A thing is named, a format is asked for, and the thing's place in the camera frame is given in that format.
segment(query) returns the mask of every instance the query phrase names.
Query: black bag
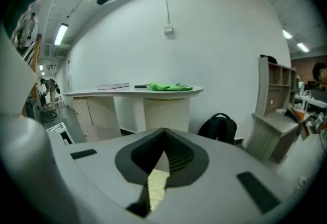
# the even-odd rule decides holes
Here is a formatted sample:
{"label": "black bag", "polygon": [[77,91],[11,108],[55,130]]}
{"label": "black bag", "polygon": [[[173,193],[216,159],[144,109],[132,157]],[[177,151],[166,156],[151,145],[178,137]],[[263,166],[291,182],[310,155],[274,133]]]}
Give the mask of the black bag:
{"label": "black bag", "polygon": [[272,56],[260,55],[260,58],[264,58],[264,57],[268,57],[268,62],[277,64],[277,60],[275,58],[273,58]]}
{"label": "black bag", "polygon": [[237,125],[224,113],[217,113],[202,125],[198,135],[233,144]]}
{"label": "black bag", "polygon": [[53,82],[53,84],[55,85],[57,94],[60,94],[60,89],[59,89],[59,86],[58,86],[58,84],[56,83],[56,81],[53,80],[53,79],[50,79],[50,81]]}

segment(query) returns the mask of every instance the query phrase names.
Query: wooden shelf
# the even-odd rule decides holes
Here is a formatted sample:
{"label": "wooden shelf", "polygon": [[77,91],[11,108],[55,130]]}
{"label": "wooden shelf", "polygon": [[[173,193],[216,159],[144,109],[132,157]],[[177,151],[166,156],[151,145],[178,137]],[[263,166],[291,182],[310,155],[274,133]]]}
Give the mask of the wooden shelf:
{"label": "wooden shelf", "polygon": [[266,116],[259,116],[255,113],[252,113],[252,115],[279,131],[281,136],[288,134],[299,126],[299,124],[293,121],[290,117],[284,116],[276,111],[271,112]]}
{"label": "wooden shelf", "polygon": [[291,85],[286,85],[286,84],[275,84],[275,83],[270,83],[269,86],[291,87]]}
{"label": "wooden shelf", "polygon": [[274,153],[283,158],[297,135],[299,124],[284,113],[294,104],[296,68],[268,62],[259,58],[259,92],[253,116],[252,130],[247,152],[265,162]]}

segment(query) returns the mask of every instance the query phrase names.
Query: book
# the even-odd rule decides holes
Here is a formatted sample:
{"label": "book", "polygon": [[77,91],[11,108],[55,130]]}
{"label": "book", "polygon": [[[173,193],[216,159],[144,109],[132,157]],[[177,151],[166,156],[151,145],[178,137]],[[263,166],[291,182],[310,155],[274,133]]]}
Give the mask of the book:
{"label": "book", "polygon": [[98,90],[111,90],[111,89],[123,88],[123,87],[128,87],[128,86],[129,86],[129,83],[99,85]]}

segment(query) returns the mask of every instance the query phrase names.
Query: electrical cable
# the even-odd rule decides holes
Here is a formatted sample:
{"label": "electrical cable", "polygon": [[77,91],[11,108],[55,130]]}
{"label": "electrical cable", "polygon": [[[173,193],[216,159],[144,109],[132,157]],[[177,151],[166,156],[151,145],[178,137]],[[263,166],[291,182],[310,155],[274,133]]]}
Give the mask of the electrical cable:
{"label": "electrical cable", "polygon": [[326,150],[325,150],[325,148],[324,148],[324,146],[323,146],[323,144],[322,144],[322,140],[321,140],[321,135],[320,135],[320,133],[319,133],[320,143],[321,143],[321,146],[322,146],[323,152],[324,152],[325,154],[327,154],[327,153],[326,153]]}

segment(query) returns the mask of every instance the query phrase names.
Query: ceiling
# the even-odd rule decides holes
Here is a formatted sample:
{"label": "ceiling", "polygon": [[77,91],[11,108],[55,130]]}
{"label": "ceiling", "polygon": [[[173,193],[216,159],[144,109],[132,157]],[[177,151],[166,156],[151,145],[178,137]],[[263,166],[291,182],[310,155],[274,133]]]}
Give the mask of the ceiling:
{"label": "ceiling", "polygon": [[[305,57],[306,55],[326,54],[327,37],[326,27],[314,3],[311,0],[268,0],[274,7],[277,16],[283,26],[293,38],[287,40],[291,58]],[[44,44],[41,47],[40,58],[42,62],[54,65],[60,59],[64,59],[71,44],[81,31],[102,8],[96,0],[53,0],[49,8],[49,14],[45,22]],[[69,24],[69,29],[60,47],[53,46],[59,26],[62,22]],[[296,44],[303,42],[310,53],[303,53]]]}

